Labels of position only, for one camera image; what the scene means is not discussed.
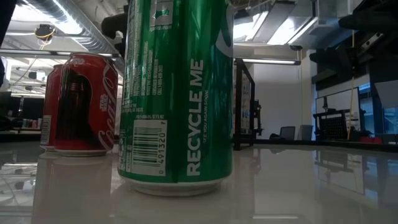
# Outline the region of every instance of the can bottom rim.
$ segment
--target can bottom rim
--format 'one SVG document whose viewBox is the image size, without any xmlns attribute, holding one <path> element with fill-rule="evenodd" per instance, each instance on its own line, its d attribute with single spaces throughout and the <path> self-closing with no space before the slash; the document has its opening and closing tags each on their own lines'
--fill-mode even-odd
<svg viewBox="0 0 398 224">
<path fill-rule="evenodd" d="M 150 183 L 123 177 L 138 192 L 167 197 L 187 197 L 206 194 L 216 190 L 226 178 L 203 182 Z"/>
<path fill-rule="evenodd" d="M 70 157 L 89 157 L 89 156 L 103 156 L 107 153 L 107 150 L 59 150 L 55 149 L 63 156 Z"/>
<path fill-rule="evenodd" d="M 40 145 L 40 147 L 48 152 L 55 152 L 54 146 Z"/>
</svg>

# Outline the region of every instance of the soda can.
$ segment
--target soda can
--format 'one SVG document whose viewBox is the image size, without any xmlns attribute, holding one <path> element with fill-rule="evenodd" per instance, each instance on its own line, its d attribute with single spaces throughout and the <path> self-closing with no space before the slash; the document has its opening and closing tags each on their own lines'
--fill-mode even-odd
<svg viewBox="0 0 398 224">
<path fill-rule="evenodd" d="M 42 119 L 42 118 L 39 118 L 39 119 L 37 120 L 37 128 L 38 128 L 38 129 L 41 129 L 41 128 L 42 128 L 42 122 L 43 122 L 43 119 Z"/>
<path fill-rule="evenodd" d="M 32 128 L 37 129 L 37 121 L 36 120 L 32 121 Z"/>
<path fill-rule="evenodd" d="M 133 13 L 119 174 L 147 194 L 209 192 L 232 169 L 233 7 L 137 0 Z"/>
<path fill-rule="evenodd" d="M 61 89 L 62 65 L 54 65 L 54 69 L 47 77 L 43 109 L 42 137 L 40 146 L 47 151 L 54 150 L 55 131 L 57 128 L 58 101 Z"/>
<path fill-rule="evenodd" d="M 100 156 L 112 150 L 118 73 L 110 58 L 72 53 L 62 67 L 55 150 Z"/>
</svg>

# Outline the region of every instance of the sprite can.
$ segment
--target sprite can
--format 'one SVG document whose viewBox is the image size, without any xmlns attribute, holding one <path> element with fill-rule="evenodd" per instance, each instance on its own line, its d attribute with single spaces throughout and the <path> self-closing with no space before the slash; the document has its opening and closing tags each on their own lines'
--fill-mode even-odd
<svg viewBox="0 0 398 224">
<path fill-rule="evenodd" d="M 118 171 L 138 191 L 195 195 L 232 169 L 233 6 L 130 5 Z"/>
</svg>

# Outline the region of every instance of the coca-cola can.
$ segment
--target coca-cola can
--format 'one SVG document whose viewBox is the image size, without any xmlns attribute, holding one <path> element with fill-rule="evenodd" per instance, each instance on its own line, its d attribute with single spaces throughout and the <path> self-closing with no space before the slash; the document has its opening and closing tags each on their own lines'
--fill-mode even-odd
<svg viewBox="0 0 398 224">
<path fill-rule="evenodd" d="M 113 148 L 118 73 L 110 58 L 73 53 L 62 68 L 55 150 L 100 156 Z"/>
<path fill-rule="evenodd" d="M 58 101 L 61 89 L 62 65 L 54 65 L 47 77 L 43 120 L 41 122 L 42 137 L 40 146 L 47 151 L 54 151 L 55 131 L 57 128 Z"/>
</svg>

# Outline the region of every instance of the office chair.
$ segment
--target office chair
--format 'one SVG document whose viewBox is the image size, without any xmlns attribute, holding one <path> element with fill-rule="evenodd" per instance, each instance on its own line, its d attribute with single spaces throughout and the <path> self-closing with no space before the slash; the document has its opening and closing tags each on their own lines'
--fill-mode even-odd
<svg viewBox="0 0 398 224">
<path fill-rule="evenodd" d="M 295 126 L 281 127 L 279 136 L 285 140 L 294 140 Z"/>
<path fill-rule="evenodd" d="M 295 126 L 288 126 L 288 127 L 281 127 L 279 134 L 271 134 L 269 139 L 271 140 L 294 140 L 296 127 Z"/>
<path fill-rule="evenodd" d="M 312 138 L 312 125 L 302 124 L 298 131 L 298 140 L 311 141 Z"/>
</svg>

